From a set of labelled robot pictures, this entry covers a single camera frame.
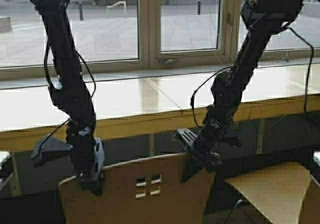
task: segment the windowsill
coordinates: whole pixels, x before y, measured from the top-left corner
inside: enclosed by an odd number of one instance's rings
[[[258,68],[277,67],[286,65],[305,65],[309,63],[309,58],[293,59],[293,60],[270,60],[261,61]],[[319,64],[320,58],[314,58],[313,64]],[[110,73],[96,73],[94,78],[96,81],[112,81],[124,79],[138,79],[148,77],[160,77],[171,75],[187,75],[196,73],[209,73],[215,72],[227,65],[207,65],[207,66],[194,66],[172,69],[155,69],[155,70],[137,70],[126,72],[110,72]],[[88,74],[84,76],[85,81],[91,81]],[[16,89],[46,86],[47,81],[45,78],[30,78],[30,79],[15,79],[15,80],[1,80],[0,90],[3,89]]]

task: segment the table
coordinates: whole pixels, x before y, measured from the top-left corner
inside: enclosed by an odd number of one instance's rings
[[[307,65],[256,69],[234,121],[303,113]],[[320,110],[320,65],[312,67],[308,110]],[[93,104],[96,135],[103,140],[195,127],[190,108],[193,90],[210,74],[189,74],[97,83]],[[212,104],[208,82],[195,101],[201,122]],[[91,91],[93,84],[88,84]],[[52,105],[46,87],[1,90],[0,149],[32,150],[34,144],[67,119]],[[64,139],[66,127],[56,137]]]

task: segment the chair backrest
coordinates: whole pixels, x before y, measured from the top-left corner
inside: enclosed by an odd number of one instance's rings
[[[103,168],[103,194],[82,191],[74,177],[59,184],[68,224],[201,224],[215,173],[204,169],[181,184],[186,153]]]
[[[301,206],[299,224],[320,223],[320,187],[310,181]]]

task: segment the plywood seat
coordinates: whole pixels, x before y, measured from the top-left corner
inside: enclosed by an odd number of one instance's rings
[[[311,177],[302,165],[286,162],[230,178],[226,182],[271,223],[298,224]]]
[[[180,179],[189,155],[144,158],[103,168],[103,194],[82,191],[74,177],[59,184],[68,224],[201,224],[214,174]]]

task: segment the metal pole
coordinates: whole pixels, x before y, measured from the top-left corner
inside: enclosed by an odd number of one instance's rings
[[[80,13],[80,20],[84,20],[84,10],[83,10],[83,3],[79,2],[79,13]]]
[[[198,0],[197,2],[197,14],[200,15],[201,14],[201,1]]]

